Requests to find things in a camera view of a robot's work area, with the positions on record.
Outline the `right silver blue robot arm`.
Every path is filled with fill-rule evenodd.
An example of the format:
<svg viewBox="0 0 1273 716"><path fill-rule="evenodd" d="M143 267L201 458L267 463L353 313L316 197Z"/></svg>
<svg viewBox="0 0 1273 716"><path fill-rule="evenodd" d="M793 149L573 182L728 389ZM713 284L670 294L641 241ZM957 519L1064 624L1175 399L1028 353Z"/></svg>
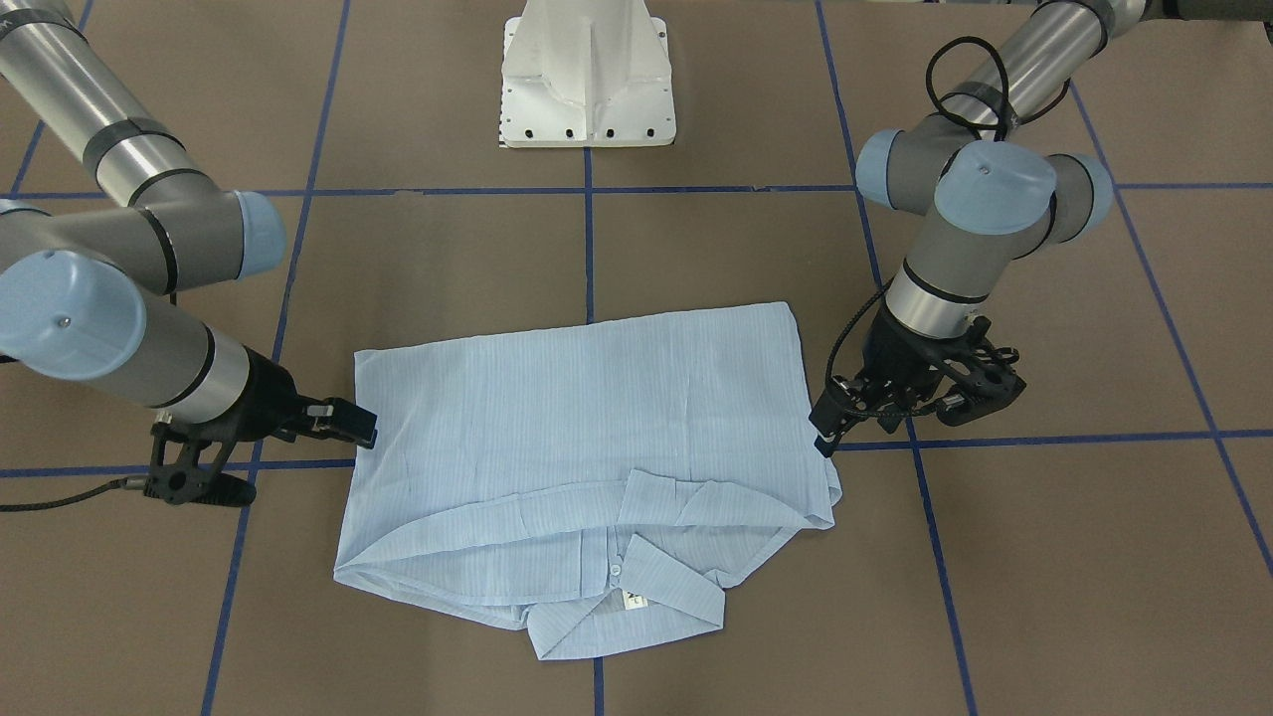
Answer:
<svg viewBox="0 0 1273 716"><path fill-rule="evenodd" d="M377 418L304 396L289 371L176 304L181 290L272 270L272 200L227 191L92 48L62 1L3 4L3 78L113 201L53 217L3 201L3 354L155 412L139 490L172 506L244 507L237 445L299 437L372 448Z"/></svg>

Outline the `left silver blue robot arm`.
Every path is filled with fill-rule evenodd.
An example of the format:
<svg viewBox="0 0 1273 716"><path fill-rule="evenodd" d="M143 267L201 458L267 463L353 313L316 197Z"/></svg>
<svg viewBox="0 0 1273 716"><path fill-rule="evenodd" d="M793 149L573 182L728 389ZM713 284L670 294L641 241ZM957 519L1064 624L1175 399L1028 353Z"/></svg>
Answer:
<svg viewBox="0 0 1273 716"><path fill-rule="evenodd" d="M974 46L987 62L938 93L931 59L931 113L909 131L863 141L855 189L922 226L895 276L859 310L872 317L859 371L838 375L827 357L810 413L819 454L830 456L868 420L889 434L929 414L966 426L1023 392L1018 352L992 344L984 303L1009 262L1102 222L1114 189L1097 159L1044 157L1012 136L1068 96L1088 59L1151 15L1147 1L1041 1L1004 45L955 38L946 54Z"/></svg>

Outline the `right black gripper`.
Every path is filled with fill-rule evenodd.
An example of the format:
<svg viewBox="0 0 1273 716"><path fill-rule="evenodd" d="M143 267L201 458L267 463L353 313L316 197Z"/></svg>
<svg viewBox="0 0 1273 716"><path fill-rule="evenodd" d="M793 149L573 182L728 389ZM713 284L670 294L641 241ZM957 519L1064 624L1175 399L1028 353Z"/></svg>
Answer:
<svg viewBox="0 0 1273 716"><path fill-rule="evenodd" d="M228 412L201 423L174 417L167 426L153 426L144 496L172 506L250 506L258 490L224 468L236 445L267 437L292 441L307 434L376 448L377 414L337 396L323 403L303 396L285 368L252 349L246 357L246 383Z"/></svg>

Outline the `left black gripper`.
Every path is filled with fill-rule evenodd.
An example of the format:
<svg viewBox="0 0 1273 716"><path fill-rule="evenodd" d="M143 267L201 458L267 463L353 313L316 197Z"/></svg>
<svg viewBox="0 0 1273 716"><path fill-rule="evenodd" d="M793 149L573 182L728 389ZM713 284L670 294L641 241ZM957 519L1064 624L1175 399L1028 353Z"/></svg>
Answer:
<svg viewBox="0 0 1273 716"><path fill-rule="evenodd" d="M847 431L859 423L873 419L882 431L897 431L905 419L933 414L942 426L966 426L1009 406L1026 390L1015 372L1018 350L988 339L990 319L974 317L955 338L927 338L903 325L878 298L867 299L847 321L833 343L833 361L867 312L873 319L862 367L850 378L833 373L810 412L819 431L815 448L824 457L833 457Z"/></svg>

